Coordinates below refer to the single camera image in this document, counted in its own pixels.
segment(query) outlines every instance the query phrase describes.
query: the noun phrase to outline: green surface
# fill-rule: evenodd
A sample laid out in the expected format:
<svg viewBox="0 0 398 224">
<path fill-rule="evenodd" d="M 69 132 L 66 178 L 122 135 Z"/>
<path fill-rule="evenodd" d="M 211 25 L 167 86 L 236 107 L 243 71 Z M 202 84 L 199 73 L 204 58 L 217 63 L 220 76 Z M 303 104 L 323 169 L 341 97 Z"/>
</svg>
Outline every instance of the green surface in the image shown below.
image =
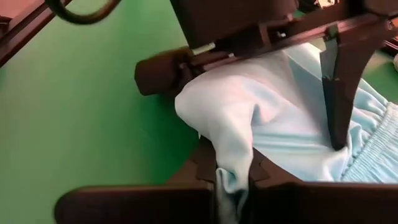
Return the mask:
<svg viewBox="0 0 398 224">
<path fill-rule="evenodd" d="M 0 224 L 53 223 L 56 199 L 82 185 L 170 177 L 197 134 L 172 102 L 140 96 L 133 75 L 138 60 L 184 44 L 168 1 L 125 0 L 95 26 L 54 19 L 0 69 Z M 365 77 L 398 101 L 389 61 L 376 55 Z"/>
</svg>

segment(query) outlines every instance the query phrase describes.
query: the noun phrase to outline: light blue garment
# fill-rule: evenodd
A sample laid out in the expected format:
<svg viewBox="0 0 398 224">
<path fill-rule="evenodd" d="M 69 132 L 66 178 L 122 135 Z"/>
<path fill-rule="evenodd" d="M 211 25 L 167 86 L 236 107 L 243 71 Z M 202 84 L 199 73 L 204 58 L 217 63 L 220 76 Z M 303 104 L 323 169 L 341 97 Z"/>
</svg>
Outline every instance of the light blue garment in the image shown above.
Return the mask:
<svg viewBox="0 0 398 224">
<path fill-rule="evenodd" d="M 347 147 L 336 152 L 319 53 L 303 44 L 219 67 L 176 98 L 178 115 L 216 149 L 223 223 L 239 220 L 253 147 L 304 181 L 398 183 L 398 106 L 361 80 Z"/>
</svg>

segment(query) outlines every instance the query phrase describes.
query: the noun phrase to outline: black cable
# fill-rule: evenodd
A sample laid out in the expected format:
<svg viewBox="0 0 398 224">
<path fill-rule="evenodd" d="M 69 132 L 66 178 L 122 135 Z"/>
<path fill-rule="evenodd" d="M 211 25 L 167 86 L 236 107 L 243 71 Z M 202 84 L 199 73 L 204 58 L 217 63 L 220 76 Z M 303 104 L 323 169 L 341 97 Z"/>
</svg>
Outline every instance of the black cable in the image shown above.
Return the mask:
<svg viewBox="0 0 398 224">
<path fill-rule="evenodd" d="M 45 0 L 45 3 L 58 17 L 65 21 L 79 25 L 90 25 L 106 18 L 120 1 L 121 0 L 108 0 L 108 3 L 106 3 L 101 9 L 86 15 L 78 15 L 69 11 L 62 4 L 61 0 Z"/>
</svg>

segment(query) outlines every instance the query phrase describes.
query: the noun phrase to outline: light blue fabric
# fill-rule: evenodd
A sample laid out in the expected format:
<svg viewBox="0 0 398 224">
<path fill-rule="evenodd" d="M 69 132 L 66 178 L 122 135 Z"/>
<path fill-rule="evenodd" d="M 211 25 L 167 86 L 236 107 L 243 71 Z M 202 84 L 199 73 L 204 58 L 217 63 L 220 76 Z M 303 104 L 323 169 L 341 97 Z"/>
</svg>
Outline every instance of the light blue fabric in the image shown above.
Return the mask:
<svg viewBox="0 0 398 224">
<path fill-rule="evenodd" d="M 216 149 L 223 223 L 239 220 L 253 147 L 305 181 L 398 183 L 398 106 L 361 80 L 347 147 L 336 152 L 319 53 L 303 44 L 219 67 L 176 98 L 177 114 Z"/>
</svg>

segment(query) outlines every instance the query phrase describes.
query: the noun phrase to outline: green table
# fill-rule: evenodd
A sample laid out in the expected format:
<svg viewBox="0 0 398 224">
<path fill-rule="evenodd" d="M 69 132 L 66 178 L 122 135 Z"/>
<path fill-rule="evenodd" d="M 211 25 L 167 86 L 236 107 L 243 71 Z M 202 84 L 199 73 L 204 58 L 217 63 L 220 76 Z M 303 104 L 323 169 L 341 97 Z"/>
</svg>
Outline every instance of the green table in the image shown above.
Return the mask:
<svg viewBox="0 0 398 224">
<path fill-rule="evenodd" d="M 73 1 L 94 10 L 102 1 Z M 185 45 L 166 0 L 123 1 L 95 26 L 54 19 L 0 69 L 0 223 L 53 223 L 65 192 L 84 185 L 159 184 L 197 134 L 171 101 L 143 97 L 137 61 Z M 366 79 L 398 101 L 398 75 L 376 55 Z"/>
</svg>

